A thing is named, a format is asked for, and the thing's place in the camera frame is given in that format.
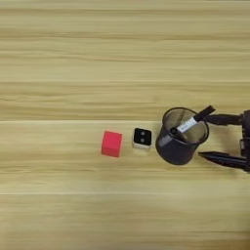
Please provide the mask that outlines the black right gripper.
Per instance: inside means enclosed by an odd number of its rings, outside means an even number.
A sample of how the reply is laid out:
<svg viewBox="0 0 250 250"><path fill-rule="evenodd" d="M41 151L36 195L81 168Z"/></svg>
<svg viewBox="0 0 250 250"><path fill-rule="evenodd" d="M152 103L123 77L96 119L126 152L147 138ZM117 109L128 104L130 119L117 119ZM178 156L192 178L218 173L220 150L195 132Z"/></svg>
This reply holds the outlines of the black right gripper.
<svg viewBox="0 0 250 250"><path fill-rule="evenodd" d="M242 115L211 114L205 118L205 121L218 126L239 126L242 124L242 142L240 147L241 155L245 156L246 159L217 151L199 152L199 155L213 163L242 169L250 173L250 109L244 111Z"/></svg>

